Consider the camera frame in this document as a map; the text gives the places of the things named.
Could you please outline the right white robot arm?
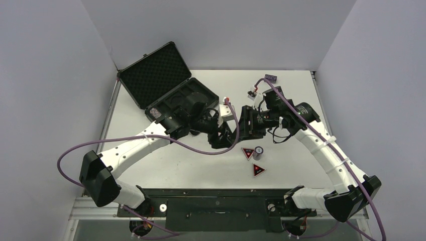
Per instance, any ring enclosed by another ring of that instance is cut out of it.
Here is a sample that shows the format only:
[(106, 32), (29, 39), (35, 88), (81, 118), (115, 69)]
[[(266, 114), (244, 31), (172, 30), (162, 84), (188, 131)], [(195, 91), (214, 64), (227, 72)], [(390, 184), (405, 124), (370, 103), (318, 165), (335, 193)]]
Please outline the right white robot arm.
[(303, 209), (327, 211), (335, 220), (346, 222), (367, 206), (381, 187), (380, 179), (368, 176), (341, 150), (306, 102), (297, 105), (286, 99), (280, 87), (262, 94), (251, 91), (253, 105), (241, 108), (239, 141), (261, 139), (268, 129), (286, 129), (316, 159), (329, 177), (332, 188), (297, 186), (284, 195), (283, 207), (289, 214)]

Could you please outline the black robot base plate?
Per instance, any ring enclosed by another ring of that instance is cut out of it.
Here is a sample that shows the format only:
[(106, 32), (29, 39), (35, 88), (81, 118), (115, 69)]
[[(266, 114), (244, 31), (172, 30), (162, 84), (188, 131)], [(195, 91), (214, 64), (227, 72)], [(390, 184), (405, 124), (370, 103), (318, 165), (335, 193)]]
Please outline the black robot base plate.
[(285, 204), (288, 189), (146, 189), (149, 206), (142, 214), (165, 221), (166, 229), (184, 231), (281, 232), (316, 211)]

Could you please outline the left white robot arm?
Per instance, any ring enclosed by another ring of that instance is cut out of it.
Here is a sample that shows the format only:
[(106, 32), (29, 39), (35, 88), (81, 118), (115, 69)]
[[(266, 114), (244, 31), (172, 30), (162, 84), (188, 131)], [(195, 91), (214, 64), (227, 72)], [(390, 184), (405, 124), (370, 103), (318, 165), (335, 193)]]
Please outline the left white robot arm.
[(228, 98), (217, 109), (207, 104), (201, 93), (192, 93), (170, 110), (152, 107), (148, 116), (153, 121), (130, 140), (109, 150), (90, 151), (83, 156), (79, 181), (98, 207), (112, 202), (124, 204), (138, 216), (150, 209), (148, 196), (137, 185), (130, 185), (119, 177), (136, 162), (157, 149), (165, 147), (190, 131), (219, 137), (226, 132), (226, 121), (233, 118)]

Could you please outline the poker chip stack back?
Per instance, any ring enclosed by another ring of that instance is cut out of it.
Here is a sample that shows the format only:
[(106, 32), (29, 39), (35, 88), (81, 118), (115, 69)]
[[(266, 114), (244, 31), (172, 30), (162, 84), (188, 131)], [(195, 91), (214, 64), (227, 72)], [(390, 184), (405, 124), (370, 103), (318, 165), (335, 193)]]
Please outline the poker chip stack back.
[(150, 115), (153, 117), (153, 119), (158, 120), (161, 116), (162, 113), (161, 111), (159, 111), (157, 108), (153, 107), (149, 110)]

